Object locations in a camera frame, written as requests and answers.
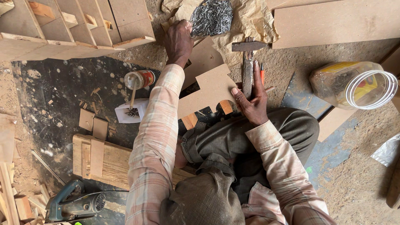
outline gray trousers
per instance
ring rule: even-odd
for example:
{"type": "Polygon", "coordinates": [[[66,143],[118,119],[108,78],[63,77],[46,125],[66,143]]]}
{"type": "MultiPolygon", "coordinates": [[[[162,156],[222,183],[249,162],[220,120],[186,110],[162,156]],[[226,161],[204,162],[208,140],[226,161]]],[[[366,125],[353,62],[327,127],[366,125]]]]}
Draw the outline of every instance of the gray trousers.
{"type": "MultiPolygon", "coordinates": [[[[267,109],[267,115],[304,165],[319,135],[318,121],[294,108],[267,109]]],[[[197,123],[182,137],[186,159],[201,166],[162,202],[163,224],[244,224],[240,205],[248,203],[251,188],[256,182],[270,188],[260,154],[245,134],[254,128],[246,117],[205,128],[197,123]],[[233,165],[226,160],[232,158],[233,165]]]]}

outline hammer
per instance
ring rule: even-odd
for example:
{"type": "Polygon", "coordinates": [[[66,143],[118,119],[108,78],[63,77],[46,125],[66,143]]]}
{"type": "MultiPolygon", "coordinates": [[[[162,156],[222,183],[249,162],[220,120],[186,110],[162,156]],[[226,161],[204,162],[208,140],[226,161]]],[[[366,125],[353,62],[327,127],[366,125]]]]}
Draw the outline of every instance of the hammer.
{"type": "Polygon", "coordinates": [[[253,51],[262,49],[267,43],[254,41],[253,37],[247,37],[244,42],[232,43],[233,52],[243,52],[243,94],[250,100],[253,84],[253,51]]]}

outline man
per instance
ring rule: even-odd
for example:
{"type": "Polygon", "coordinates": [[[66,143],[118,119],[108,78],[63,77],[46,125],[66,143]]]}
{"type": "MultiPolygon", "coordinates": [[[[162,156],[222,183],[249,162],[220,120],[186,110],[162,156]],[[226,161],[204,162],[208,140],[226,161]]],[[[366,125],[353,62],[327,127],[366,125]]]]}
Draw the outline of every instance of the man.
{"type": "Polygon", "coordinates": [[[191,31],[192,24],[182,20],[166,34],[167,65],[129,159],[126,224],[335,224],[302,165],[316,143],[318,122],[302,110],[266,110],[256,61],[255,98],[247,101],[238,88],[231,90],[245,117],[207,130],[198,123],[177,145],[178,96],[193,48],[191,31]],[[197,176],[173,191],[174,164],[188,161],[201,163],[197,176]]]}

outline hand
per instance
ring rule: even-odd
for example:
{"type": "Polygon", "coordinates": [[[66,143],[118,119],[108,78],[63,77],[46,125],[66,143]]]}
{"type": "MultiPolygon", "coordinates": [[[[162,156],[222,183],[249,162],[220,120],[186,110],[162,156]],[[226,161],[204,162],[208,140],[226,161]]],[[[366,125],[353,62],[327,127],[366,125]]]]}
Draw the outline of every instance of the hand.
{"type": "Polygon", "coordinates": [[[253,67],[254,88],[253,94],[255,98],[247,101],[244,94],[238,88],[232,88],[231,93],[238,102],[236,105],[240,111],[249,119],[255,127],[258,127],[268,121],[267,117],[267,99],[268,95],[264,90],[261,82],[260,68],[258,61],[254,62],[253,67]]]}
{"type": "Polygon", "coordinates": [[[193,50],[194,41],[190,36],[193,24],[187,20],[175,21],[165,34],[164,46],[168,55],[168,64],[185,67],[193,50]]]}

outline shirt sleeve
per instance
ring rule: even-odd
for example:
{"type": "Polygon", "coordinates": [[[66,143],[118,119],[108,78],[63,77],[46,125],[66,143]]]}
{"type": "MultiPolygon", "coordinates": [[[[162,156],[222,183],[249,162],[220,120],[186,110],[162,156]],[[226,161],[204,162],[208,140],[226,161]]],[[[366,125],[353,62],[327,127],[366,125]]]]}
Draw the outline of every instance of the shirt sleeve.
{"type": "Polygon", "coordinates": [[[151,91],[129,157],[126,224],[160,224],[161,201],[172,190],[178,100],[184,78],[180,66],[166,65],[151,91]]]}
{"type": "Polygon", "coordinates": [[[267,179],[288,224],[336,224],[328,215],[324,200],[308,181],[308,174],[292,146],[270,121],[246,135],[261,154],[267,179]]]}

